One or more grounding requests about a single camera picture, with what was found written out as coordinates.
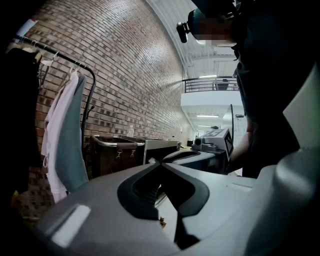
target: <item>black shirt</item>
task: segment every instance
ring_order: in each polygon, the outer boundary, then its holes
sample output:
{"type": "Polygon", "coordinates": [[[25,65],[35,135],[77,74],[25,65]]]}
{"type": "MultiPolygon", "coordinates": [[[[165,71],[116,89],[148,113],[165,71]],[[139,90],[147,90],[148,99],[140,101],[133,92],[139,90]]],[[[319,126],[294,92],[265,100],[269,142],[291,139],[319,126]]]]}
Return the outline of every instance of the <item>black shirt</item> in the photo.
{"type": "Polygon", "coordinates": [[[315,63],[317,51],[312,54],[302,47],[315,43],[317,31],[309,18],[301,19],[310,6],[279,2],[256,0],[231,27],[239,60],[237,82],[245,114],[254,125],[244,177],[257,178],[263,167],[299,149],[283,111],[315,63]]]}

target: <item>hanging clothes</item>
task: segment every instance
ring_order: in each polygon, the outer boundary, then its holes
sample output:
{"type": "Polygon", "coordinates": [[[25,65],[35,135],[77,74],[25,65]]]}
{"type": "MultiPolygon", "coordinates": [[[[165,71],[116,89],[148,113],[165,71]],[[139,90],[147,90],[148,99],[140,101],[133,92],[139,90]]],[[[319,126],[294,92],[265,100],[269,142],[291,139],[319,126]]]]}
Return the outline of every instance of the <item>hanging clothes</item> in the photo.
{"type": "Polygon", "coordinates": [[[48,169],[47,177],[56,203],[67,196],[66,188],[56,173],[55,165],[58,138],[60,136],[63,120],[65,119],[66,113],[75,94],[78,81],[79,78],[77,71],[74,71],[70,76],[68,84],[59,90],[58,95],[55,97],[45,118],[45,130],[41,154],[45,156],[43,166],[48,169]]]}
{"type": "MultiPolygon", "coordinates": [[[[12,162],[10,175],[11,195],[15,190],[19,193],[28,190],[29,166],[40,167],[41,158],[38,149],[35,128],[36,105],[39,94],[37,78],[40,59],[39,52],[27,52],[20,48],[12,48],[3,60],[3,84],[9,87],[16,106],[20,107],[17,123],[10,125],[8,135],[10,142],[5,143],[5,150],[12,155],[17,154],[18,160],[12,162]]],[[[13,117],[3,117],[13,122],[13,117]]]]}
{"type": "Polygon", "coordinates": [[[89,181],[81,147],[81,102],[86,77],[81,75],[58,138],[55,170],[69,192],[89,181]]]}

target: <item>metal rail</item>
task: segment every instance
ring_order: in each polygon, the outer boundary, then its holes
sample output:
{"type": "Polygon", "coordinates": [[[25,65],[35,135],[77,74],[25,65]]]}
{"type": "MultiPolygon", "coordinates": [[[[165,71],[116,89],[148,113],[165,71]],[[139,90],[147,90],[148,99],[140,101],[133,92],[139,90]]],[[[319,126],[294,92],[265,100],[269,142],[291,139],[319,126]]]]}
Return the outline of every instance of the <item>metal rail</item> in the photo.
{"type": "Polygon", "coordinates": [[[231,76],[190,78],[182,81],[184,82],[185,93],[239,90],[237,79],[231,76]]]}
{"type": "Polygon", "coordinates": [[[75,59],[72,59],[66,55],[64,55],[63,53],[61,53],[60,51],[57,51],[57,50],[54,50],[52,48],[50,48],[49,46],[43,44],[43,43],[40,43],[36,40],[32,40],[28,37],[25,37],[25,36],[19,36],[19,35],[15,35],[16,39],[19,39],[20,41],[22,41],[23,43],[28,43],[28,44],[31,44],[35,47],[38,47],[40,49],[43,49],[49,53],[52,53],[52,54],[56,54],[56,56],[58,57],[61,57],[87,71],[90,72],[90,74],[92,75],[93,77],[93,84],[92,84],[92,87],[91,87],[91,90],[90,90],[90,93],[88,95],[88,99],[86,100],[86,104],[85,104],[85,108],[84,108],[84,113],[83,113],[83,117],[82,117],[82,124],[81,124],[81,147],[82,149],[84,149],[84,137],[85,137],[85,128],[86,128],[86,120],[87,120],[87,115],[88,115],[88,112],[89,112],[89,105],[90,105],[90,101],[91,101],[91,98],[92,98],[92,95],[94,93],[94,90],[95,90],[95,87],[96,87],[96,75],[95,73],[92,71],[91,68],[87,67],[87,65],[85,64],[82,64],[80,62],[78,62],[77,60],[75,59]]]}

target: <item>white shirt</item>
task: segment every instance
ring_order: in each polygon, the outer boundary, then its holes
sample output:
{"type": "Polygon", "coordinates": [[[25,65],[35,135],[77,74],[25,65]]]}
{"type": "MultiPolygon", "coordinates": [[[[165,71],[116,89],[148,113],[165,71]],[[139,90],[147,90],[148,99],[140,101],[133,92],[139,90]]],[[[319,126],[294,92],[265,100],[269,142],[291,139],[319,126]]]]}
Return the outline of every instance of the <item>white shirt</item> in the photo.
{"type": "Polygon", "coordinates": [[[63,121],[71,104],[78,85],[77,71],[71,74],[68,84],[60,89],[52,106],[44,120],[45,130],[41,148],[41,155],[45,156],[43,166],[48,168],[47,178],[54,202],[62,200],[67,196],[66,188],[60,181],[55,165],[57,156],[57,145],[63,121]]]}

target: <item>wall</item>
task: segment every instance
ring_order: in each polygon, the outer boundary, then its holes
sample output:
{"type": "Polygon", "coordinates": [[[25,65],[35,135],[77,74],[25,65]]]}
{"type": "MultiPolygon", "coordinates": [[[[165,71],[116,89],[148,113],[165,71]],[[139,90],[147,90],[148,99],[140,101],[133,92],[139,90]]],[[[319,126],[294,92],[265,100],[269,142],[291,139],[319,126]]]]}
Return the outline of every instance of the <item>wall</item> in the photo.
{"type": "Polygon", "coordinates": [[[181,106],[230,105],[242,106],[240,92],[232,91],[197,91],[183,93],[181,106]]]}
{"type": "Polygon", "coordinates": [[[205,135],[206,133],[207,133],[206,131],[196,131],[195,135],[198,136],[198,134],[199,134],[199,137],[201,137],[201,136],[205,135]]]}
{"type": "MultiPolygon", "coordinates": [[[[51,0],[33,18],[38,23],[26,36],[70,55],[96,74],[91,101],[95,108],[87,120],[85,142],[90,134],[126,134],[133,125],[136,136],[175,136],[186,145],[191,127],[180,107],[183,66],[164,26],[145,1],[51,0]]],[[[39,144],[43,120],[71,66],[63,59],[54,62],[40,92],[39,144]]],[[[82,72],[88,77],[84,108],[93,80],[86,70],[82,72]]]]}
{"type": "Polygon", "coordinates": [[[234,135],[233,135],[233,146],[236,147],[239,145],[242,137],[247,132],[247,119],[245,117],[235,117],[233,119],[234,125],[234,135]]]}

